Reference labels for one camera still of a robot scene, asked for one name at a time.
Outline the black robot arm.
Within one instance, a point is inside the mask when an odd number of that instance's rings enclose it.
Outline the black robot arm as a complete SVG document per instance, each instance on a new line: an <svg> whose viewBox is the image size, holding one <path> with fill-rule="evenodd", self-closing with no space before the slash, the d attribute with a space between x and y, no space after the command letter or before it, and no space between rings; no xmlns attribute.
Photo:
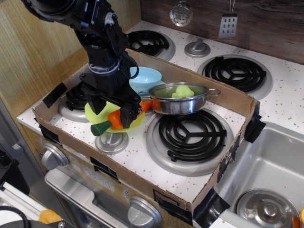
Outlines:
<svg viewBox="0 0 304 228"><path fill-rule="evenodd" d="M72 28L86 50L89 73L79 78L84 95L95 114L106 102L120 107L123 128L129 128L141 111L141 98L129 81L138 76L135 60L126 52L128 36L118 24L111 4L105 0L24 0L37 18Z"/></svg>

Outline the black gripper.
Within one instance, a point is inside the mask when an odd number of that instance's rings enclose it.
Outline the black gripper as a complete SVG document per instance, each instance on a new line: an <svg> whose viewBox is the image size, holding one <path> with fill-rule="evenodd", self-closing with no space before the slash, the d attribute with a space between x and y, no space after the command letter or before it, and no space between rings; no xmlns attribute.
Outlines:
<svg viewBox="0 0 304 228"><path fill-rule="evenodd" d="M88 70L79 75L85 84L85 97L95 114L100 114L109 101L119 107L123 128L129 128L131 123L141 114L139 96L133 96L129 80L130 65L120 65L110 72L96 73Z"/></svg>

